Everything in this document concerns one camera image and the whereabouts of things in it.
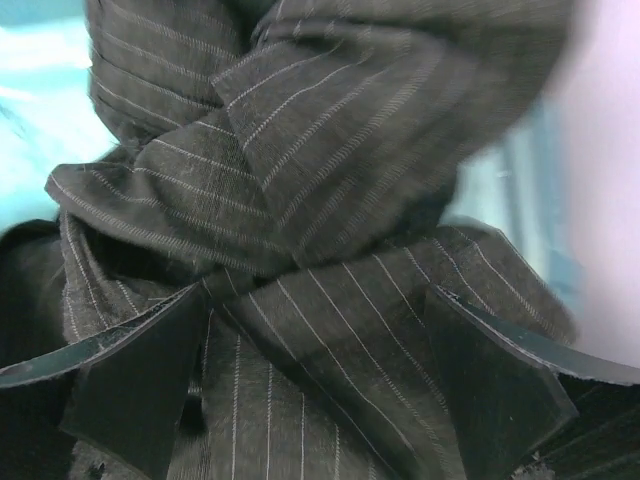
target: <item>teal fabric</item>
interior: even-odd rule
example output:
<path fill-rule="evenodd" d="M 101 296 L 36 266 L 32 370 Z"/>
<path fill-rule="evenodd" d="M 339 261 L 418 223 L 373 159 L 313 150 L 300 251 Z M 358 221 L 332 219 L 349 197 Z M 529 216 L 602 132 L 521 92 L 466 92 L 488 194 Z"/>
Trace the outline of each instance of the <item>teal fabric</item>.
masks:
<path fill-rule="evenodd" d="M 43 190 L 48 173 L 60 163 L 93 161 L 114 142 L 85 93 L 90 60 L 81 10 L 19 26 L 8 11 L 0 8 L 0 232 L 55 216 Z"/>

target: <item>twisted fabric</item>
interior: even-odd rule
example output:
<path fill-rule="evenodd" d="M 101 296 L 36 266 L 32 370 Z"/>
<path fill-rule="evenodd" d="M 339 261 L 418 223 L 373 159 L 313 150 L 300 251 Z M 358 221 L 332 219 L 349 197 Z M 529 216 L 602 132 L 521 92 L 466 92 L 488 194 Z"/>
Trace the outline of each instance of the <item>twisted fabric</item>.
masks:
<path fill-rule="evenodd" d="M 204 325 L 188 387 L 202 429 L 183 424 L 145 468 L 76 425 L 69 478 L 465 478 L 429 344 L 446 315 L 425 292 L 575 334 L 500 232 L 439 220 L 459 163 L 539 93 L 571 6 L 88 0 L 91 96 L 120 146 L 47 183 L 58 314 L 98 359 L 105 332 L 202 294 L 180 313 Z"/>

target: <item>dark gray cloth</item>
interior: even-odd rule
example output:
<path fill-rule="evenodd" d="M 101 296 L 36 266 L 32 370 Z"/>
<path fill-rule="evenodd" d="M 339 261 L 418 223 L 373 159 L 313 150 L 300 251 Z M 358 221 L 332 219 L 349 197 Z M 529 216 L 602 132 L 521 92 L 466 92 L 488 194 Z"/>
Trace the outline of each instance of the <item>dark gray cloth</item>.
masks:
<path fill-rule="evenodd" d="M 201 282 L 205 428 L 179 432 L 170 479 L 463 479 L 429 283 L 574 331 L 502 234 L 438 221 L 457 165 L 540 91 L 572 2 L 267 3 L 88 0 L 121 147 L 47 184 L 66 339 Z M 70 479 L 137 478 L 75 454 Z"/>

